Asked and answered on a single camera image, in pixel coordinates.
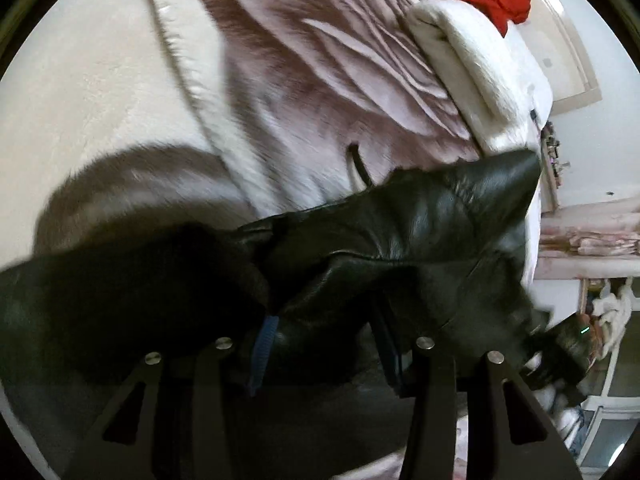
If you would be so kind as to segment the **clothes pile on windowsill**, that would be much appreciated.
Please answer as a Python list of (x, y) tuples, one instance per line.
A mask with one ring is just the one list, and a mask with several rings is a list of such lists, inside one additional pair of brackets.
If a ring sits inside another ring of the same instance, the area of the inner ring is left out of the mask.
[(622, 342), (631, 315), (639, 305), (633, 278), (604, 278), (591, 299), (590, 311), (579, 315), (586, 341), (588, 366), (613, 352)]

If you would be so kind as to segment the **white nightstand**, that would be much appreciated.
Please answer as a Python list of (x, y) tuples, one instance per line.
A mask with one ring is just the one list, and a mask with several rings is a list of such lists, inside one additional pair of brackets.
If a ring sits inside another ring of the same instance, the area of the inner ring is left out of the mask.
[(565, 164), (560, 161), (561, 142), (552, 122), (546, 122), (540, 130), (541, 154), (541, 208), (544, 214), (555, 212), (561, 207), (559, 189), (563, 183), (562, 172)]

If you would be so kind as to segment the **black leather jacket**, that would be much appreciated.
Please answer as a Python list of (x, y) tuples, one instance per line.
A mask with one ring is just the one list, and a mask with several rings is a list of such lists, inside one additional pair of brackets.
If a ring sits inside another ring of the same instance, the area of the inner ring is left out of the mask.
[(237, 479), (322, 479), (372, 462), (408, 420), (406, 408), (373, 414), (358, 390), (363, 373), (387, 382), (372, 325), (445, 338), (468, 359), (532, 355), (544, 317), (521, 280), (539, 176), (529, 150), (397, 169), (239, 229), (183, 223), (12, 266), (1, 275), (4, 410), (67, 479), (143, 367), (162, 353), (201, 363), (219, 338), (252, 339), (275, 316), (264, 378), (233, 417)]

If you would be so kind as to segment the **folded white fluffy garment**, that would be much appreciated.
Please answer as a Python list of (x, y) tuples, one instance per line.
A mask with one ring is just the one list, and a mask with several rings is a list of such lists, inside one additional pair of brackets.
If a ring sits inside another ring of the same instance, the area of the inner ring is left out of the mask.
[(405, 23), (485, 154), (540, 149), (552, 89), (514, 25), (502, 36), (460, 0), (420, 1)]

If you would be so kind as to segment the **floral purple bed blanket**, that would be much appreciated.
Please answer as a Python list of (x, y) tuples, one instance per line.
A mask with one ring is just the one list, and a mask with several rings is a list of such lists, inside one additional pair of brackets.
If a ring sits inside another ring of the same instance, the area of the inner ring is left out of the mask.
[[(231, 231), (344, 200), (397, 169), (486, 155), (405, 23), (423, 0), (151, 0), (154, 22), (204, 136), (126, 148), (51, 194), (33, 258), (203, 223)], [(372, 462), (322, 479), (403, 479), (414, 401), (371, 373), (375, 415), (406, 408), (405, 435)], [(43, 478), (62, 479), (1, 415)]]

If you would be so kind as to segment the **pink floral curtain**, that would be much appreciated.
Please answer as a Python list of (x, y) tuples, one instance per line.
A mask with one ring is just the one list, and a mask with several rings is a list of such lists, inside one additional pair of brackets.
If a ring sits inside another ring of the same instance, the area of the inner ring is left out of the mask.
[(636, 278), (639, 199), (560, 208), (541, 219), (538, 280)]

